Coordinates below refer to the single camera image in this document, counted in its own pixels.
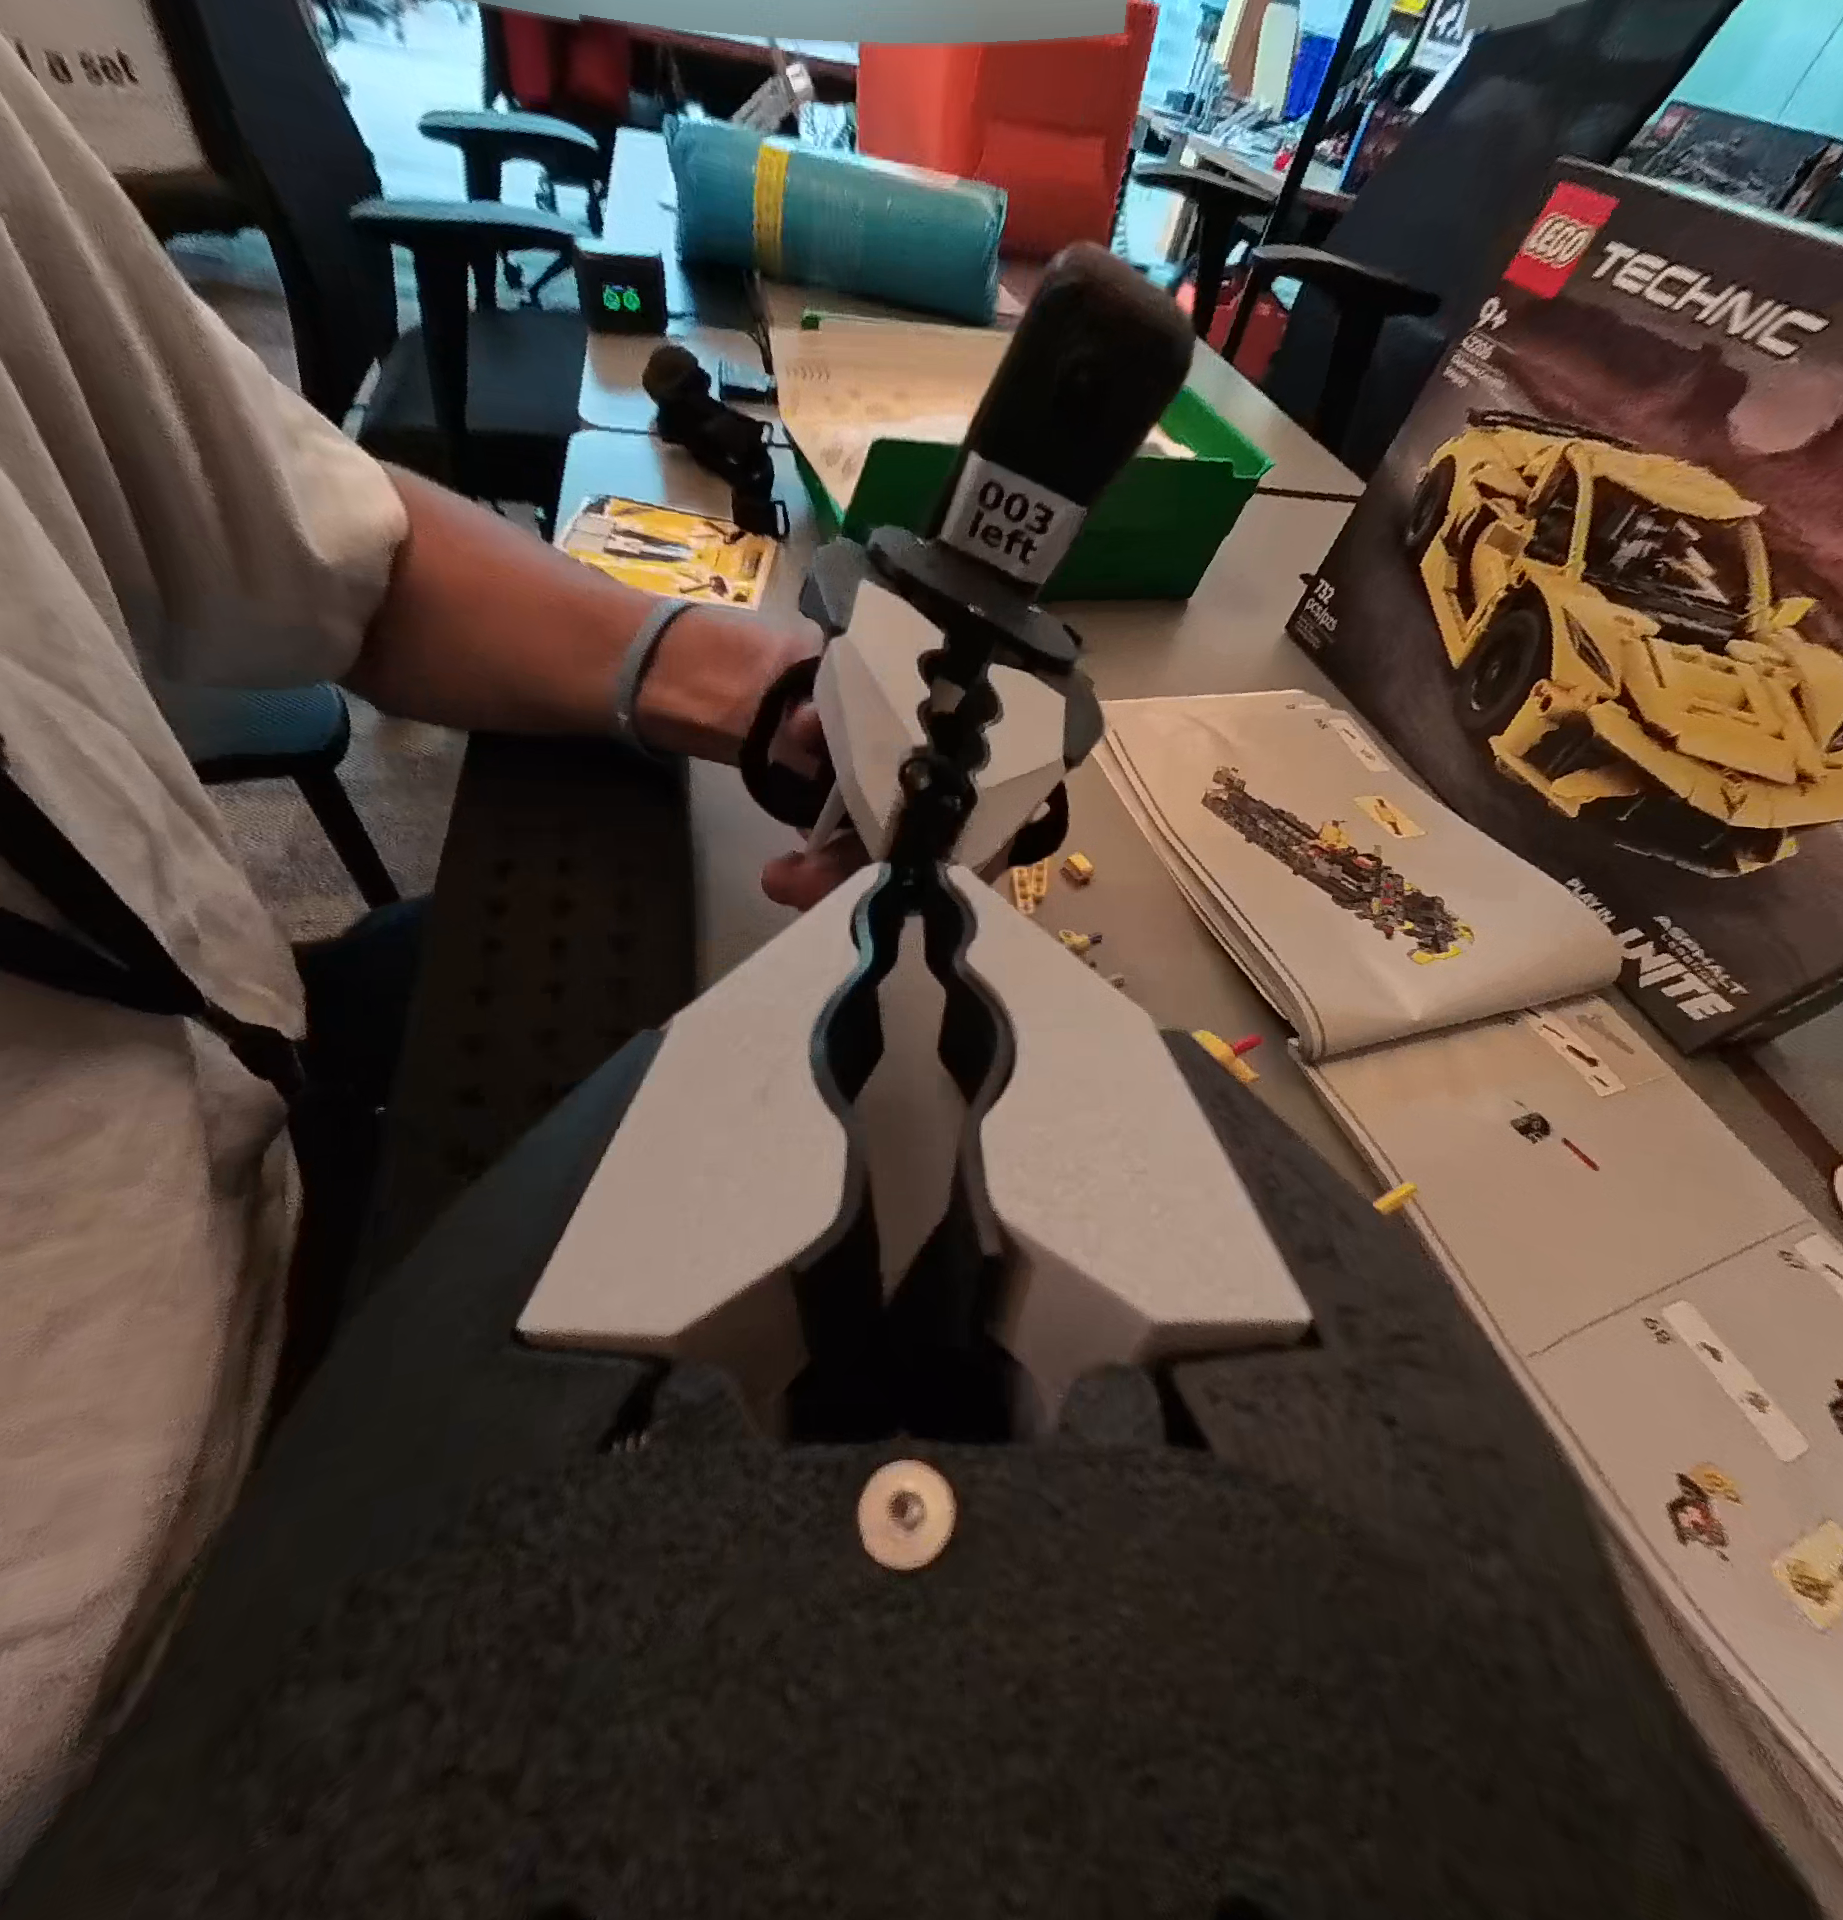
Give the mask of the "square code card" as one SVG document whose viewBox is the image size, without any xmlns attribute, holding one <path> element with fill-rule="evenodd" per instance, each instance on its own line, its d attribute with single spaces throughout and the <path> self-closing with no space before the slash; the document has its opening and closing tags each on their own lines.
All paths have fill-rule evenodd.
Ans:
<svg viewBox="0 0 1843 1920">
<path fill-rule="evenodd" d="M 150 1 L 0 1 L 0 35 L 118 179 L 213 175 Z"/>
</svg>

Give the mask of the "black office chair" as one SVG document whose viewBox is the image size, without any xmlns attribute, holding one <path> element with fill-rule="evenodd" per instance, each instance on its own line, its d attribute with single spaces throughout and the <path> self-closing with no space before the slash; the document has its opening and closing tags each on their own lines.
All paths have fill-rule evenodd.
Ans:
<svg viewBox="0 0 1843 1920">
<path fill-rule="evenodd" d="M 1261 390 L 1358 478 L 1387 459 L 1464 320 L 1498 284 L 1558 160 L 1606 164 L 1662 104 L 1735 1 L 1471 11 L 1450 78 L 1317 241 L 1265 230 L 1292 282 Z"/>
<path fill-rule="evenodd" d="M 357 444 L 492 509 L 528 509 L 549 536 L 590 342 L 576 303 L 545 299 L 590 237 L 555 192 L 584 191 L 597 219 L 607 155 L 596 134 L 528 110 L 435 108 L 418 130 L 460 158 L 465 194 L 349 208 L 357 237 L 408 257 L 415 299 L 374 358 Z"/>
</svg>

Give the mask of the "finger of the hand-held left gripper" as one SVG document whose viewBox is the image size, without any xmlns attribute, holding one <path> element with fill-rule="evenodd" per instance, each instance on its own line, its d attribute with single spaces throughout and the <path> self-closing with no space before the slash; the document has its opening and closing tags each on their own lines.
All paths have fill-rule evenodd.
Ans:
<svg viewBox="0 0 1843 1920">
<path fill-rule="evenodd" d="M 873 864 L 890 864 L 909 801 L 941 756 L 936 672 L 946 635 L 893 588 L 868 581 L 814 675 L 814 707 L 837 808 Z"/>
<path fill-rule="evenodd" d="M 984 677 L 993 714 L 981 723 L 976 798 L 942 865 L 993 874 L 1053 857 L 1070 834 L 1068 774 L 1102 737 L 1091 675 L 1045 675 L 995 662 Z"/>
</svg>

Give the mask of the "orange bag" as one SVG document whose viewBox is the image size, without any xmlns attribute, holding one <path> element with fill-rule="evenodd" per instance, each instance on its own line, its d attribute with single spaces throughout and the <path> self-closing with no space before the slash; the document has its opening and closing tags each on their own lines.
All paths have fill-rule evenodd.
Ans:
<svg viewBox="0 0 1843 1920">
<path fill-rule="evenodd" d="M 857 51 L 865 155 L 977 179 L 1006 199 L 1003 255 L 1106 246 L 1118 212 L 1159 11 L 1128 1 L 1087 39 L 882 45 Z"/>
</svg>

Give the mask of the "yellow sticker sheet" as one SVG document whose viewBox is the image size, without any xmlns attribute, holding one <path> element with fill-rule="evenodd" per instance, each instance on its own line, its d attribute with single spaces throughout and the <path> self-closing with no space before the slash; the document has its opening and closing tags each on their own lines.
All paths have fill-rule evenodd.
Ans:
<svg viewBox="0 0 1843 1920">
<path fill-rule="evenodd" d="M 599 492 L 555 536 L 555 548 L 636 591 L 760 610 L 783 541 L 732 520 Z"/>
</svg>

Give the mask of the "grey wristband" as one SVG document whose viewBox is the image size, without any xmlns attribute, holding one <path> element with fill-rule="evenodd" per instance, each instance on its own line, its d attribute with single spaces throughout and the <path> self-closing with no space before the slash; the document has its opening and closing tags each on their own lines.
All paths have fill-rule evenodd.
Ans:
<svg viewBox="0 0 1843 1920">
<path fill-rule="evenodd" d="M 608 690 L 612 739 L 644 756 L 693 756 L 699 687 L 691 643 L 699 609 L 658 599 L 644 610 L 615 665 Z"/>
</svg>

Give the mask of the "dark lego box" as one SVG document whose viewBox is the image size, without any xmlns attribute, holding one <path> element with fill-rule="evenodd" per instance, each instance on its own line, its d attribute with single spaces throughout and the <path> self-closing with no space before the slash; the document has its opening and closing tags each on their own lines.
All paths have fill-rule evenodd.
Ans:
<svg viewBox="0 0 1843 1920">
<path fill-rule="evenodd" d="M 1843 178 L 1843 136 L 1668 103 L 1612 167 L 1804 219 Z"/>
</svg>

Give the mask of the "person's left hand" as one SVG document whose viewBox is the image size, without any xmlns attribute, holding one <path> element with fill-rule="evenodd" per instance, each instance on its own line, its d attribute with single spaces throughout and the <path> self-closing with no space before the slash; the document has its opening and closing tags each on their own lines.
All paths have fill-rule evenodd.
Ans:
<svg viewBox="0 0 1843 1920">
<path fill-rule="evenodd" d="M 635 705 L 638 734 L 655 750 L 736 765 L 769 687 L 812 651 L 812 635 L 752 617 L 682 613 L 644 665 Z M 809 910 L 865 864 L 857 834 L 836 826 L 772 857 L 760 885 L 778 905 Z"/>
</svg>

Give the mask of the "lego set box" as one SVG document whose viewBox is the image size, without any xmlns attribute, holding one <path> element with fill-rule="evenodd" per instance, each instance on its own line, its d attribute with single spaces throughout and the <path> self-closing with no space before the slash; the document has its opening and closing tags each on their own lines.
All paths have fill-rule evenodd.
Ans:
<svg viewBox="0 0 1843 1920">
<path fill-rule="evenodd" d="M 1288 633 L 1684 1054 L 1843 1001 L 1843 234 L 1558 160 Z"/>
</svg>

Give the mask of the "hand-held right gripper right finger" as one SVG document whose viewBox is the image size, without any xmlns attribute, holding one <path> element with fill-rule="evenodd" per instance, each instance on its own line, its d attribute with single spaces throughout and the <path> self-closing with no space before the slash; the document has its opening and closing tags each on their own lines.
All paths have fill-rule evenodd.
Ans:
<svg viewBox="0 0 1843 1920">
<path fill-rule="evenodd" d="M 973 872 L 950 883 L 1014 1040 L 979 1144 L 1029 1426 L 1106 1367 L 1303 1340 L 1314 1314 L 1149 1014 Z"/>
</svg>

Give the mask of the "loose yellow lego beams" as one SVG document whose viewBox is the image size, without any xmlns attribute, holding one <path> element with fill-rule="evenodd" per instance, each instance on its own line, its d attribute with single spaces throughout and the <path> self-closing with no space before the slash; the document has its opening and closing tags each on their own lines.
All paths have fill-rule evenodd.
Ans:
<svg viewBox="0 0 1843 1920">
<path fill-rule="evenodd" d="M 999 894 L 1079 968 L 1120 995 L 1134 994 L 1137 938 L 1126 901 L 1091 854 L 1068 850 L 1007 868 Z"/>
</svg>

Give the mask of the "paper sheets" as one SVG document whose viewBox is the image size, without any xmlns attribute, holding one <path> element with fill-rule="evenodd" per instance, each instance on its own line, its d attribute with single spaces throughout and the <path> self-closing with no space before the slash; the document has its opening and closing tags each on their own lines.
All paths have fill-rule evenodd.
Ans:
<svg viewBox="0 0 1843 1920">
<path fill-rule="evenodd" d="M 789 441 L 837 508 L 881 444 L 954 450 L 999 371 L 1010 332 L 808 310 L 769 328 Z"/>
</svg>

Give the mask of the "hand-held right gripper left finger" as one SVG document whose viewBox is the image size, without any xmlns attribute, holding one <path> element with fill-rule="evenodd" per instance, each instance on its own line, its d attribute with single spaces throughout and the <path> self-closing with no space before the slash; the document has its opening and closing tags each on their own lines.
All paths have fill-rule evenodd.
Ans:
<svg viewBox="0 0 1843 1920">
<path fill-rule="evenodd" d="M 899 925 L 865 868 L 669 1021 L 520 1344 L 714 1368 L 764 1426 L 893 1422 L 860 1097 Z"/>
</svg>

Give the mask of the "blue chair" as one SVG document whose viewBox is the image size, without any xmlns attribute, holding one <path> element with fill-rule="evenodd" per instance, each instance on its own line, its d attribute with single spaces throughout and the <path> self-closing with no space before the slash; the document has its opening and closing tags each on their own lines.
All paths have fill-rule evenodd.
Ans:
<svg viewBox="0 0 1843 1920">
<path fill-rule="evenodd" d="M 307 801 L 369 908 L 400 900 L 340 779 L 353 726 L 339 685 L 168 690 L 162 708 L 203 783 L 287 779 Z"/>
</svg>

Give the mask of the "green plastic bin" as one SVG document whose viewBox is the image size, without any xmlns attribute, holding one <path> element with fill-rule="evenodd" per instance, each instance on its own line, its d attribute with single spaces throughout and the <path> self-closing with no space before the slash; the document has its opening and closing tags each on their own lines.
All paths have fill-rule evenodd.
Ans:
<svg viewBox="0 0 1843 1920">
<path fill-rule="evenodd" d="M 818 533 L 857 541 L 884 524 L 925 533 L 969 419 L 966 404 L 938 395 L 906 413 L 828 400 L 784 406 Z M 1186 387 L 1092 505 L 1048 599 L 1187 599 L 1270 465 Z"/>
</svg>

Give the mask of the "teal roll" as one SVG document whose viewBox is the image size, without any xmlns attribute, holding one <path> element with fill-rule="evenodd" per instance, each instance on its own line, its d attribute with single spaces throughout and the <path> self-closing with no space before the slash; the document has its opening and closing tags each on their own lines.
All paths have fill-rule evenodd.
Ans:
<svg viewBox="0 0 1843 1920">
<path fill-rule="evenodd" d="M 685 261 L 997 320 L 1003 188 L 723 119 L 673 115 L 664 141 Z"/>
</svg>

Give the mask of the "black floor lamp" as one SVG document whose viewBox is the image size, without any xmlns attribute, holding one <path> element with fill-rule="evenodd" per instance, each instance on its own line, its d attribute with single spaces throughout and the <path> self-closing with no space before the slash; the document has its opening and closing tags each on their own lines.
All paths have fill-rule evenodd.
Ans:
<svg viewBox="0 0 1843 1920">
<path fill-rule="evenodd" d="M 1332 55 L 1322 72 L 1310 115 L 1300 124 L 1299 139 L 1283 175 L 1277 210 L 1292 210 L 1299 204 L 1308 175 L 1317 155 L 1317 146 L 1331 122 L 1332 104 L 1347 77 L 1347 69 L 1362 42 L 1364 26 L 1372 12 L 1384 12 L 1387 4 L 1351 1 L 1344 15 L 1341 31 L 1336 40 Z"/>
</svg>

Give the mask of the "lego instruction booklet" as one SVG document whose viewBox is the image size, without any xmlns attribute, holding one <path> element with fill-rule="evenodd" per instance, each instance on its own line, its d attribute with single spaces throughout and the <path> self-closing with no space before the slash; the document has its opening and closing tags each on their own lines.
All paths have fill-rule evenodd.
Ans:
<svg viewBox="0 0 1843 1920">
<path fill-rule="evenodd" d="M 1843 1858 L 1843 1243 L 1612 1001 L 1577 895 L 1306 690 L 1097 750 Z"/>
</svg>

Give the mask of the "device with green lights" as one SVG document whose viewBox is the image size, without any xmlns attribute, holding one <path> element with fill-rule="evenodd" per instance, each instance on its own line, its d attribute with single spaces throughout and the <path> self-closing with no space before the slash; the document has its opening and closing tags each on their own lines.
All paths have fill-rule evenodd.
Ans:
<svg viewBox="0 0 1843 1920">
<path fill-rule="evenodd" d="M 669 274 L 663 253 L 581 246 L 573 257 L 576 299 L 590 332 L 608 339 L 669 332 Z"/>
</svg>

